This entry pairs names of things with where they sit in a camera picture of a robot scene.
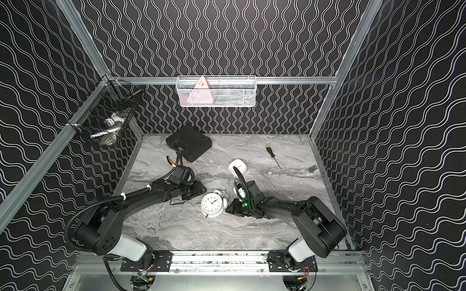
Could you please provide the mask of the white twin bell alarm clock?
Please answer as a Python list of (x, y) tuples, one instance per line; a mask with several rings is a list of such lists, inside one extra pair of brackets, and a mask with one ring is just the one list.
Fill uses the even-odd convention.
[(202, 198), (200, 207), (205, 218), (217, 218), (228, 207), (228, 199), (224, 192), (216, 189)]

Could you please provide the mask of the white square alarm clock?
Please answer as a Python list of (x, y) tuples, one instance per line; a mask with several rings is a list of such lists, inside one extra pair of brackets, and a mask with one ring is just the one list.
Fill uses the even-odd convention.
[(240, 160), (240, 159), (236, 159), (234, 161), (232, 161), (229, 165), (228, 165), (228, 170), (233, 174), (233, 175), (236, 175), (237, 172), (235, 171), (235, 169), (237, 169), (241, 174), (245, 174), (247, 172), (247, 166), (246, 164)]

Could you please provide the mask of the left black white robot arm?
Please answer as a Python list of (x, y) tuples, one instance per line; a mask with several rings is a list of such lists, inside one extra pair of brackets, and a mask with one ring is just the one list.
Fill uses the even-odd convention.
[(145, 188), (111, 198), (97, 197), (66, 224), (64, 237), (69, 246), (97, 255), (112, 253), (121, 241), (126, 218), (152, 205), (180, 197), (183, 201), (205, 194), (200, 181), (176, 185), (163, 179)]

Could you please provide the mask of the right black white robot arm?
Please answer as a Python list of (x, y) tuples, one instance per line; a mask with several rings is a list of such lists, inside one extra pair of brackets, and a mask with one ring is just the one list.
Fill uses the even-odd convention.
[(301, 237), (284, 251), (288, 264), (301, 263), (313, 256), (326, 258), (347, 235), (341, 220), (316, 196), (302, 201), (279, 200), (262, 194), (251, 202), (236, 198), (226, 208), (226, 213), (294, 223)]

